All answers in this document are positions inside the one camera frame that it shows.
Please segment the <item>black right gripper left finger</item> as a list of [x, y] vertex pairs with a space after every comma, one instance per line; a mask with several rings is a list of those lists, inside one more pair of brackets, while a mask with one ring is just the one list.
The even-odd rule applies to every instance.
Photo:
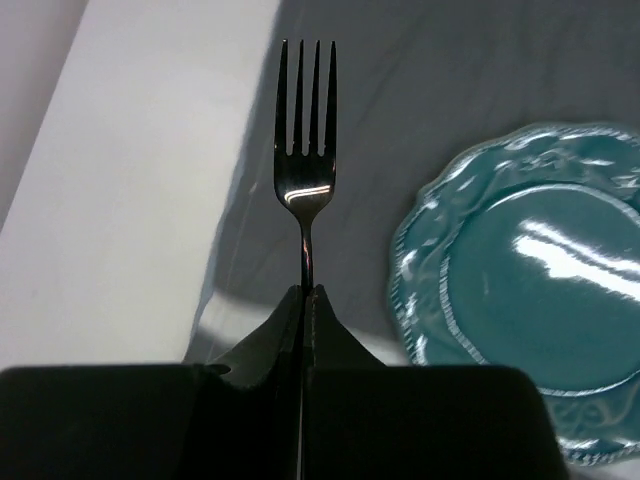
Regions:
[[203, 478], [298, 477], [304, 304], [305, 291], [290, 287], [263, 324], [203, 370]]

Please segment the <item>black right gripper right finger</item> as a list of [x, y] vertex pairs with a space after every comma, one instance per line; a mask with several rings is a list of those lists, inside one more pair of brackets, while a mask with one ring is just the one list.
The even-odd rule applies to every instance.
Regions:
[[385, 365], [338, 320], [322, 285], [305, 301], [302, 477], [363, 479], [379, 445], [368, 388]]

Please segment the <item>silver metal fork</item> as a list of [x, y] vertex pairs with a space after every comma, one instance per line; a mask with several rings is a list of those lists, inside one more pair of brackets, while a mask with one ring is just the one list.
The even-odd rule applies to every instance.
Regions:
[[274, 131], [274, 191], [301, 232], [301, 288], [314, 288], [312, 224], [332, 200], [336, 183], [337, 52], [330, 48], [325, 136], [319, 138], [320, 47], [315, 47], [308, 143], [303, 143], [304, 46], [299, 46], [292, 150], [287, 150], [288, 42], [281, 47]]

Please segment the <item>teal ceramic plate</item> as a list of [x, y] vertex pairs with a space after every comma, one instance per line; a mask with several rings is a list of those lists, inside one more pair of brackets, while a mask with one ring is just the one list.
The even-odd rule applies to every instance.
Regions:
[[639, 456], [639, 134], [540, 123], [457, 155], [390, 244], [413, 364], [526, 373], [565, 459]]

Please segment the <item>grey striped cloth placemat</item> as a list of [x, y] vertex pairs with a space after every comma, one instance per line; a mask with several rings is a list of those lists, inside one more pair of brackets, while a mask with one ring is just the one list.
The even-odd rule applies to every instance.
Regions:
[[400, 357], [387, 252], [418, 190], [457, 154], [540, 122], [639, 125], [635, 1], [285, 1], [196, 309], [189, 362], [213, 360], [299, 277], [297, 229], [274, 197], [279, 44], [338, 46], [336, 201], [315, 234], [338, 317]]

